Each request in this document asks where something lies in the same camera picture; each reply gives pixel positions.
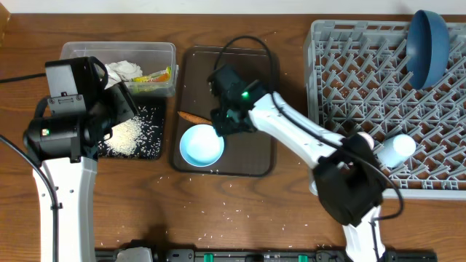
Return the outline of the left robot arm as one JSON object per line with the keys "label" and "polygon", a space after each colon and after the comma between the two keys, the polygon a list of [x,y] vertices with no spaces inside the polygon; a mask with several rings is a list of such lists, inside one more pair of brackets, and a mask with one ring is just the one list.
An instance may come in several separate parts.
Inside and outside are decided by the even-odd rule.
{"label": "left robot arm", "polygon": [[96,57],[45,64],[50,96],[23,134],[39,194],[42,261],[95,261],[98,145],[139,114],[124,82],[109,87]]}

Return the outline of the light blue cup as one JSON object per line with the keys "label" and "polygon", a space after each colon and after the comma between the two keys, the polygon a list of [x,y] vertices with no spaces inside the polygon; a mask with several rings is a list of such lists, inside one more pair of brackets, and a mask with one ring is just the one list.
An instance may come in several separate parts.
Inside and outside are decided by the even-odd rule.
{"label": "light blue cup", "polygon": [[389,168],[395,168],[409,159],[416,151],[416,142],[405,134],[396,135],[382,144],[376,155],[379,161]]}

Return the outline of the white tissue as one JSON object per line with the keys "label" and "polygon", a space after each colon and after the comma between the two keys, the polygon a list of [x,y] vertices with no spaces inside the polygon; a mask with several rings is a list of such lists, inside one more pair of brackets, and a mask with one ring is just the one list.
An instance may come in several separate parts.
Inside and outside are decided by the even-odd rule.
{"label": "white tissue", "polygon": [[106,88],[113,86],[119,82],[130,82],[136,77],[143,75],[141,67],[135,63],[130,63],[126,60],[105,64],[108,73],[108,83]]}

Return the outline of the light blue bowl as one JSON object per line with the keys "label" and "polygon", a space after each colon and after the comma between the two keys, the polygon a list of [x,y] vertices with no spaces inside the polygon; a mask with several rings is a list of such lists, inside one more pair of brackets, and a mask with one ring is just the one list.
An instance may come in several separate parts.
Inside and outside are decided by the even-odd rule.
{"label": "light blue bowl", "polygon": [[207,167],[216,163],[224,152],[225,142],[208,124],[190,127],[180,139],[182,158],[191,166]]}

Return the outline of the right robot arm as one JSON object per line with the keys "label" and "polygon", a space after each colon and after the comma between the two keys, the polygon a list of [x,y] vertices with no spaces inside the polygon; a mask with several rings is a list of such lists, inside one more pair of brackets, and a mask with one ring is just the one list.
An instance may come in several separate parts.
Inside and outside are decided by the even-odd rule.
{"label": "right robot arm", "polygon": [[373,139],[364,132],[346,138],[326,130],[264,83],[242,80],[230,65],[214,70],[208,83],[220,103],[210,112],[217,134],[261,131],[287,146],[311,169],[310,189],[342,225],[349,260],[379,261],[385,251],[378,218],[386,184]]}

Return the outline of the pink cup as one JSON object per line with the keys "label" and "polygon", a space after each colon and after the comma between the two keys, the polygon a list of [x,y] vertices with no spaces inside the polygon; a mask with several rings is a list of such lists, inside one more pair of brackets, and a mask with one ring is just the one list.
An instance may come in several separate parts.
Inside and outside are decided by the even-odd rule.
{"label": "pink cup", "polygon": [[358,134],[366,140],[370,149],[373,150],[375,146],[374,139],[366,132],[358,132]]}

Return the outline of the dark blue plate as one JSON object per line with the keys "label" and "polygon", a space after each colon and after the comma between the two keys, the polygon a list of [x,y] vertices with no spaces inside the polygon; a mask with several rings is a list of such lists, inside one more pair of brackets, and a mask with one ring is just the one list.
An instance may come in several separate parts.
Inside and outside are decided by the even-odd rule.
{"label": "dark blue plate", "polygon": [[436,84],[444,74],[449,58],[449,30],[437,13],[418,10],[410,23],[406,55],[407,70],[413,73],[410,85],[422,90]]}

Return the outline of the yellow green snack wrapper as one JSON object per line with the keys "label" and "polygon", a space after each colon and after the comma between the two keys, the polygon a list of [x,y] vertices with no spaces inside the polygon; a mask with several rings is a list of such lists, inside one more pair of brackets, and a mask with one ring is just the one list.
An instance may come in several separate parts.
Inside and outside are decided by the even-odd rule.
{"label": "yellow green snack wrapper", "polygon": [[149,74],[147,76],[139,76],[131,79],[132,82],[142,82],[142,83],[148,83],[148,82],[156,82],[156,83],[161,83],[161,82],[168,82],[171,79],[172,75],[172,69],[170,66],[168,66],[165,70],[158,71],[152,74]]}

